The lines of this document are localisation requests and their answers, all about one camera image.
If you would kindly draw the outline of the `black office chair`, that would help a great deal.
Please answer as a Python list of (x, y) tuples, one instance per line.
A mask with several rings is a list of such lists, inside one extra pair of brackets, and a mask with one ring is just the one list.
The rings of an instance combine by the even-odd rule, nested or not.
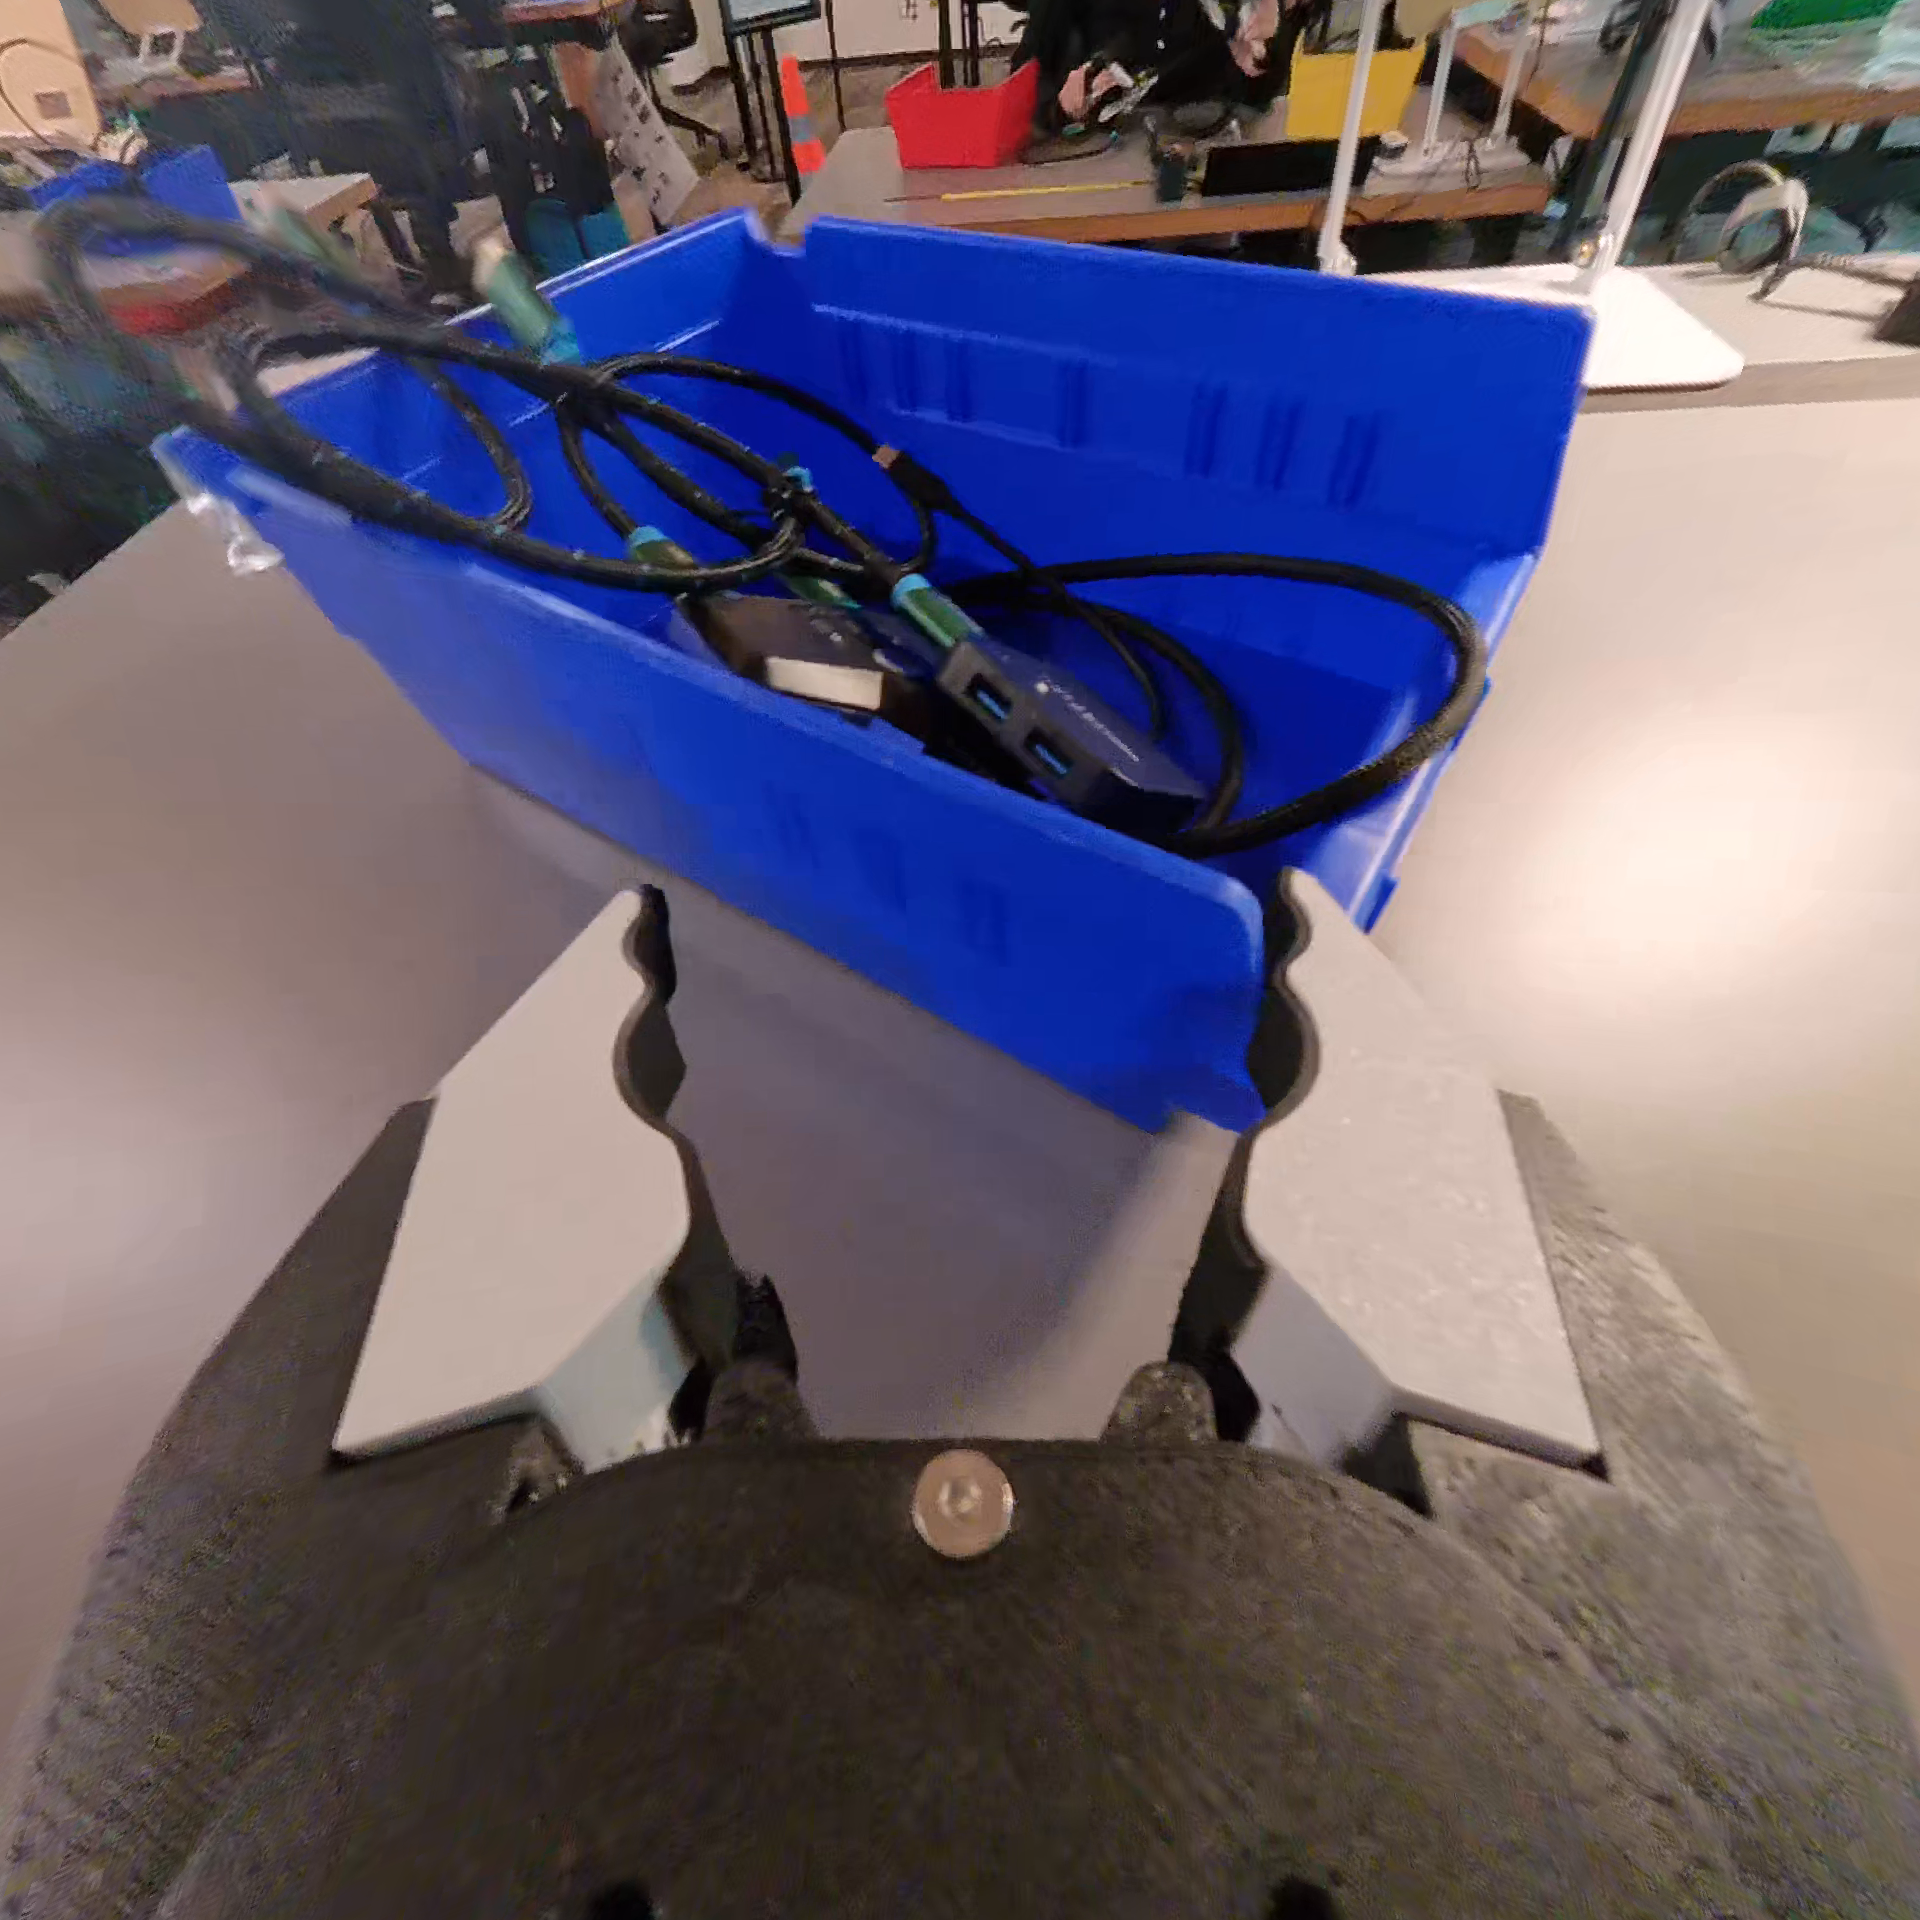
[(453, 250), (470, 181), (470, 106), (427, 0), (209, 0), (222, 47), (262, 83), (298, 163), (369, 172), (381, 212), (407, 220), (427, 296), (463, 296)]

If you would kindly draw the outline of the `black USB hub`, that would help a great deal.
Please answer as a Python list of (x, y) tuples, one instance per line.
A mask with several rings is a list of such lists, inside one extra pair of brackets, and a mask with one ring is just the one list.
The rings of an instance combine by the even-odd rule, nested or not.
[(1205, 800), (1145, 724), (995, 637), (951, 643), (936, 684), (1042, 800), (1102, 828), (1159, 839)]

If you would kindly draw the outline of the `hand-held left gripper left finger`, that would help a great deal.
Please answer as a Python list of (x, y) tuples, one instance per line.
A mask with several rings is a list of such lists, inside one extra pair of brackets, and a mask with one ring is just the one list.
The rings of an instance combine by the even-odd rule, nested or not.
[(540, 1419), (573, 1467), (703, 1435), (717, 1370), (796, 1377), (671, 1105), (671, 915), (623, 886), (427, 1098), (360, 1364), (350, 1461)]

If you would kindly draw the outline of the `black headset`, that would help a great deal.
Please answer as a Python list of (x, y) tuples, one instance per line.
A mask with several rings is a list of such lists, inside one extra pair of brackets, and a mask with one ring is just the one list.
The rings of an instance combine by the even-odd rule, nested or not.
[(1668, 220), (1666, 220), (1666, 263), (1674, 263), (1696, 220), (1730, 194), (1718, 216), (1712, 270), (1746, 287), (1746, 304), (1772, 304), (1798, 271), (1853, 279), (1867, 293), (1889, 293), (1896, 308), (1881, 322), (1881, 335), (1913, 340), (1913, 304), (1920, 271), (1889, 270), (1888, 253), (1834, 253), (1809, 250), (1809, 187), (1765, 155), (1738, 155), (1718, 169)]

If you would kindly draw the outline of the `yellow plastic bin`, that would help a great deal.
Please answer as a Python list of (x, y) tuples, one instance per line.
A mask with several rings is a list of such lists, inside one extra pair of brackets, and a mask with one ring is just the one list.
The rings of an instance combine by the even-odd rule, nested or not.
[[(1356, 138), (1389, 138), (1406, 135), (1413, 75), (1426, 64), (1434, 41), (1411, 47), (1373, 47), (1370, 75), (1362, 75), (1362, 112), (1356, 112)], [(1288, 112), (1281, 112), (1281, 138), (1317, 138), (1334, 145), (1347, 130), (1347, 99), (1352, 99), (1356, 53), (1304, 53), (1296, 47), (1288, 60)]]

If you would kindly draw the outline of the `red plastic bin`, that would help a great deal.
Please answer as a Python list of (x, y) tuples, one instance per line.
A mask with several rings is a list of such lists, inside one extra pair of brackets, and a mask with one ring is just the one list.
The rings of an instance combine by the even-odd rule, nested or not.
[(1036, 114), (1036, 64), (1013, 64), (1002, 83), (944, 90), (942, 64), (919, 64), (882, 93), (898, 169), (1002, 169), (1024, 155)]

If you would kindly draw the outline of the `blue plastic bin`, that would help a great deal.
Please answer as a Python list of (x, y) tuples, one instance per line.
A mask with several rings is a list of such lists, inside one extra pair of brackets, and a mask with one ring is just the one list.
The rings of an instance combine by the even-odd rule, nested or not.
[(30, 181), (21, 195), (30, 212), (51, 212), (73, 195), (151, 195), (197, 220), (243, 220), (212, 145), (158, 145), (142, 155), (51, 155), (51, 172)]
[[(1492, 652), (1588, 359), (1567, 304), (872, 220), (781, 250), (717, 216), (550, 296), (589, 359), (703, 355), (843, 404), (1036, 563), (1356, 563), (1463, 601)], [(1139, 1123), (1254, 1123), (1277, 879), (1373, 930), (1444, 778), (1187, 862), (683, 654), (659, 597), (350, 524), (187, 431), (158, 453), (470, 767)]]

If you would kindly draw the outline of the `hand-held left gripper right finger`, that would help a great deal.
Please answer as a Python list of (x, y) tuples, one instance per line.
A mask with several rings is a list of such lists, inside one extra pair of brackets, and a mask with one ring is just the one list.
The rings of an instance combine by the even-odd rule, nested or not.
[(1502, 1098), (1304, 872), (1262, 905), (1248, 1078), (1256, 1122), (1231, 1151), (1164, 1353), (1211, 1394), (1219, 1439), (1338, 1471), (1422, 1419), (1598, 1467)]

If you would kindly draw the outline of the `wooden workbench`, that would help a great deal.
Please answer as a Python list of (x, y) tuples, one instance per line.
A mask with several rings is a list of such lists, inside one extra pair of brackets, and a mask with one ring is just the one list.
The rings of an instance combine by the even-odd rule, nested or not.
[[(1495, 99), (1515, 53), (1515, 123), (1598, 138), (1622, 60), (1609, 60), (1598, 41), (1463, 29), (1451, 69), (1458, 83), (1477, 75)], [(1913, 114), (1913, 69), (1871, 83), (1871, 53), (1881, 38), (1724, 38), (1724, 53), (1687, 69), (1668, 135), (1781, 135), (1809, 123), (1888, 130)]]
[[(1145, 138), (1093, 155), (1007, 169), (905, 169), (885, 130), (843, 135), (781, 220), (796, 243), (814, 220), (995, 230), (1042, 243), (1114, 243), (1152, 253), (1234, 253), (1262, 270), (1317, 270), (1323, 194), (1256, 195), (1152, 195)], [(1502, 270), (1524, 220), (1551, 212), (1551, 172), (1440, 169), (1426, 181), (1370, 172), (1347, 195), (1338, 243), (1356, 271)]]

